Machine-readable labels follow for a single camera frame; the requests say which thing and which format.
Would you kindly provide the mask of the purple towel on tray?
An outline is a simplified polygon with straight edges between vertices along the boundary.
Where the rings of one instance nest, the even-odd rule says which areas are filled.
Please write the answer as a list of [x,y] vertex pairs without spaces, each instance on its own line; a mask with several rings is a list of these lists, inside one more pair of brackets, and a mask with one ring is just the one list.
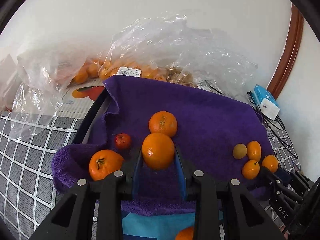
[[259,142],[264,156],[273,153],[267,131],[252,107],[246,103],[173,83],[115,75],[104,82],[111,96],[107,111],[97,119],[86,144],[71,144],[52,159],[53,184],[66,192],[79,179],[89,179],[89,161],[102,149],[114,150],[114,136],[126,133],[132,148],[140,147],[149,135],[153,114],[167,111],[177,120],[173,142],[183,158],[218,180],[242,176],[245,159],[237,160],[235,145]]

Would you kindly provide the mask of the small red apple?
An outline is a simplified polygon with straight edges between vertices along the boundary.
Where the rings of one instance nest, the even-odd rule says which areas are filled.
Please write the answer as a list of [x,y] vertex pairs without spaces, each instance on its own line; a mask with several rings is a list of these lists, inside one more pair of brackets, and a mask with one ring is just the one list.
[[126,133],[117,134],[114,138],[114,143],[119,151],[128,150],[131,147],[131,137]]

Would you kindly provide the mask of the yellow-green round fruit back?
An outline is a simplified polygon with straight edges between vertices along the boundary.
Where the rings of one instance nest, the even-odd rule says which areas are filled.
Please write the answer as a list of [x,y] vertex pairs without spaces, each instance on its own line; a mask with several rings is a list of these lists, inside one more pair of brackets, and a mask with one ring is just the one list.
[[233,157],[242,159],[247,155],[247,147],[244,144],[237,144],[233,148]]

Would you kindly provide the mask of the fruit print box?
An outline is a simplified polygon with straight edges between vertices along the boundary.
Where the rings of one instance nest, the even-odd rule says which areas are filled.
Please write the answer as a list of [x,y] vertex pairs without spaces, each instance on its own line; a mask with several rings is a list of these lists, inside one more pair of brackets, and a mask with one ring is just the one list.
[[91,79],[82,84],[71,83],[62,97],[63,105],[57,116],[83,119],[104,89],[100,79]]

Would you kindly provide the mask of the small orange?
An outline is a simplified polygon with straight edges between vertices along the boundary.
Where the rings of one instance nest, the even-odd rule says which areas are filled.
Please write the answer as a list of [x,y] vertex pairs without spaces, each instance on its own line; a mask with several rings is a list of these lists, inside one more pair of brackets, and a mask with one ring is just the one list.
[[194,227],[190,226],[181,230],[175,237],[175,240],[193,240]]
[[150,133],[143,141],[142,155],[149,168],[163,170],[173,162],[175,146],[169,136],[163,133]]
[[267,155],[261,164],[272,173],[276,172],[279,167],[278,159],[274,155]]

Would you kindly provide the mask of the blue white tissue pack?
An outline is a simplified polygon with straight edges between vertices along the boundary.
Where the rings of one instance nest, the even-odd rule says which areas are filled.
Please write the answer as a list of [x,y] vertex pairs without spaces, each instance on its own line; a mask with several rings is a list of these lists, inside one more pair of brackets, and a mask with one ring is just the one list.
[[261,113],[274,121],[280,112],[280,108],[273,95],[260,85],[255,85],[252,94],[253,100]]

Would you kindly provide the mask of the large clear plastic bag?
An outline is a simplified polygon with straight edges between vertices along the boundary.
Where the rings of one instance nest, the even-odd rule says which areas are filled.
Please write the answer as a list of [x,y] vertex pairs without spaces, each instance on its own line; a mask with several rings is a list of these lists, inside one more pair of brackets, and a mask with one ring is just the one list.
[[245,102],[257,65],[225,31],[192,28],[186,16],[141,18],[112,40],[101,60],[133,60],[165,67],[168,83]]

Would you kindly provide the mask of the large orange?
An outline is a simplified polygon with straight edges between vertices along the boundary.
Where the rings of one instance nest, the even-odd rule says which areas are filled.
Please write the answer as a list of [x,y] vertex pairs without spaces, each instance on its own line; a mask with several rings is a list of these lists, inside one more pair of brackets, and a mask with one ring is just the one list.
[[150,118],[148,126],[151,133],[163,133],[172,138],[177,133],[178,123],[173,114],[159,111]]
[[121,169],[124,158],[112,151],[101,150],[93,154],[89,162],[89,174],[94,181],[102,180],[109,174]]

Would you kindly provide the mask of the small clear plastic bag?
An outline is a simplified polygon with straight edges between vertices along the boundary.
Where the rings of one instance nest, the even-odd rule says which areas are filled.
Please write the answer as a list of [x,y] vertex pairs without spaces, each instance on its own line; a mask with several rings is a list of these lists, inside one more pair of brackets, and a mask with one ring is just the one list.
[[10,139],[29,139],[49,125],[86,58],[85,51],[74,46],[48,46],[18,55],[21,84],[12,105]]

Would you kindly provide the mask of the white plastic bag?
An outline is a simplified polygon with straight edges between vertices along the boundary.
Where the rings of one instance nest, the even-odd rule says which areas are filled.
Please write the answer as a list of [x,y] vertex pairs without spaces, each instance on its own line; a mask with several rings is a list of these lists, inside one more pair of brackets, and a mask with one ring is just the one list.
[[16,92],[22,83],[18,68],[11,55],[1,61],[1,111],[11,111]]

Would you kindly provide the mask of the oval orange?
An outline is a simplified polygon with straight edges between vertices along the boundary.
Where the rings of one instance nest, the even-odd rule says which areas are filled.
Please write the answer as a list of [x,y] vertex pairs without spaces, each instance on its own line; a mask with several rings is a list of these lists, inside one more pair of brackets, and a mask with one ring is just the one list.
[[257,141],[251,141],[247,144],[247,156],[249,160],[255,160],[257,162],[261,159],[261,146]]

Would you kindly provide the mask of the black tray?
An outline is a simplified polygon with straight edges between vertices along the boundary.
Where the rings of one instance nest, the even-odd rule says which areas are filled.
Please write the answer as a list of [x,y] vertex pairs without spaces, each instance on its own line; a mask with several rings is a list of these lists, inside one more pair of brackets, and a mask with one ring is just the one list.
[[107,111],[110,95],[106,89],[98,96],[77,130],[72,144],[86,144],[94,123]]

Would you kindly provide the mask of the brown wooden door frame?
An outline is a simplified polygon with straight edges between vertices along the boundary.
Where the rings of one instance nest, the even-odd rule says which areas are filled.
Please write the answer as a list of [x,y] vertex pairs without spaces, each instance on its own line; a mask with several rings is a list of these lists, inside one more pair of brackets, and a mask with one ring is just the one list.
[[304,17],[298,8],[292,3],[290,24],[285,46],[272,79],[267,86],[267,90],[275,99],[280,96],[281,91],[285,87],[293,70],[302,41],[303,29]]

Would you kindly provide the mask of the bagged oranges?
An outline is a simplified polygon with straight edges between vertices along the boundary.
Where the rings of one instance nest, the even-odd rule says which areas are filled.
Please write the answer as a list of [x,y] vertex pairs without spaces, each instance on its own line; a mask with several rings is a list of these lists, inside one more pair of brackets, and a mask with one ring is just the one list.
[[83,84],[89,79],[99,78],[104,81],[114,75],[142,77],[146,79],[167,82],[168,73],[165,67],[158,67],[155,63],[142,64],[133,60],[104,61],[97,58],[87,59],[72,83]]

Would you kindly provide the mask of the grey checked tablecloth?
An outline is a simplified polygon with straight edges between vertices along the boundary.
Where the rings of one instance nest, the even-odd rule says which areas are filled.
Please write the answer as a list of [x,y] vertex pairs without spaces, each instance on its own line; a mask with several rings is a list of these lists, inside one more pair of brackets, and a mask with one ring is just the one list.
[[1,113],[1,219],[14,239],[29,239],[60,200],[52,158],[73,141],[82,119],[37,116],[31,128],[35,134],[21,141],[9,137],[13,123],[22,121]]

